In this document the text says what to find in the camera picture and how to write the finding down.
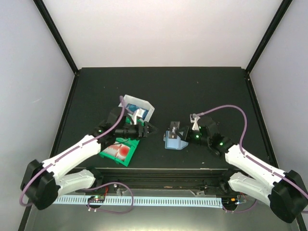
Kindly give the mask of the black vip card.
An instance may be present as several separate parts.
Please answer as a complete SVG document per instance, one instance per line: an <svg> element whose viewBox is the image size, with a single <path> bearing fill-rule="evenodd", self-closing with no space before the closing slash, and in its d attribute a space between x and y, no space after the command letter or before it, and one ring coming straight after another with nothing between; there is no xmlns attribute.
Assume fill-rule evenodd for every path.
<svg viewBox="0 0 308 231"><path fill-rule="evenodd" d="M177 135L177 131L180 128L180 122L179 121L171 121L170 122L170 126L169 126L169 134L168 134L168 138L169 139L177 139L178 135Z"/></svg>

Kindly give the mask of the blue card holder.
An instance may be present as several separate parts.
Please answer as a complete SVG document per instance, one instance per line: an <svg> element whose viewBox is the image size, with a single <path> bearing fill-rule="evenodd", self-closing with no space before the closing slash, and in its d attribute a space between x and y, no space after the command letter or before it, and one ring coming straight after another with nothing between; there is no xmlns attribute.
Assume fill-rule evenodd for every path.
<svg viewBox="0 0 308 231"><path fill-rule="evenodd" d="M165 142L165 149L170 150L182 150L188 146L186 141L183 141L177 136L176 138L170 138L170 131L167 130L164 134L163 141Z"/></svg>

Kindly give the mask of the green front bin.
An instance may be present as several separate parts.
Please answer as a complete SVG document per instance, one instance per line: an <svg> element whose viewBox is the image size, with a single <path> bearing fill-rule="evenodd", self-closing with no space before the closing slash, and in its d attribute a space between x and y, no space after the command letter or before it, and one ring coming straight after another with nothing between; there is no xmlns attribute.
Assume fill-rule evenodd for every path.
<svg viewBox="0 0 308 231"><path fill-rule="evenodd" d="M128 167L138 144L138 141L116 142L100 152L99 156L109 158L117 164Z"/></svg>

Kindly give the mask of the green bin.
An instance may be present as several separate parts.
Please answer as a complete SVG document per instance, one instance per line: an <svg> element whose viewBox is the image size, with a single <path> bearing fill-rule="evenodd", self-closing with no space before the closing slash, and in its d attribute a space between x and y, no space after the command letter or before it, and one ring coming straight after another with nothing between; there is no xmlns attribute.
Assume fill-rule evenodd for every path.
<svg viewBox="0 0 308 231"><path fill-rule="evenodd" d="M115 144L116 145L125 145L128 147L131 147L133 145L138 145L139 144L139 140L133 140L131 138L116 138Z"/></svg>
<svg viewBox="0 0 308 231"><path fill-rule="evenodd" d="M100 152L99 156L109 158L117 164L128 167L138 144L138 141L116 142Z"/></svg>

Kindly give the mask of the white bin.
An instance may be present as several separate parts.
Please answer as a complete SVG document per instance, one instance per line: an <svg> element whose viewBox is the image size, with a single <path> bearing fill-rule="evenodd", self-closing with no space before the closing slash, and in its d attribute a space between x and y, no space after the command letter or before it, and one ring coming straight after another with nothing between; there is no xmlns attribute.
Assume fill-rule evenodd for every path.
<svg viewBox="0 0 308 231"><path fill-rule="evenodd" d="M130 95L125 95L123 97L124 103L125 103L125 108L130 114L134 114L135 111L138 109L141 109L143 112L141 118L143 121L149 122L155 108L146 100L142 100Z"/></svg>

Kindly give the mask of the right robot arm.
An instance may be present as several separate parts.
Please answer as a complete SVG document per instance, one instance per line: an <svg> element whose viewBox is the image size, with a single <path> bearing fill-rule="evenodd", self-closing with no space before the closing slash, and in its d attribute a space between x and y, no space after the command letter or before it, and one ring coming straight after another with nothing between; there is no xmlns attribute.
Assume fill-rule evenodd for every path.
<svg viewBox="0 0 308 231"><path fill-rule="evenodd" d="M219 181L224 194L232 191L247 194L268 205L282 221L292 223L308 205L307 189L301 176L294 170L286 172L252 155L230 138L221 135L210 117L195 117L192 125L180 127L170 124L169 138L205 146L214 155L240 169Z"/></svg>

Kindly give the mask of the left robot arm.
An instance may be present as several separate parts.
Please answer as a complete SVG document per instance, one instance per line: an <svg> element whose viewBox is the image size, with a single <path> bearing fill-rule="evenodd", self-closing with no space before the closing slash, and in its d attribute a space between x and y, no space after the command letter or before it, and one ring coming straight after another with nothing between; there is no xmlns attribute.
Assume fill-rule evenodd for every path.
<svg viewBox="0 0 308 231"><path fill-rule="evenodd" d="M78 173L70 170L113 145L117 138L141 140L155 133L157 128L149 122L141 122L138 116L131 117L123 107L114 108L89 134L62 153L42 162L31 161L21 183L19 203L43 210L62 195L78 191L98 192L103 188L103 179L94 170L84 169Z"/></svg>

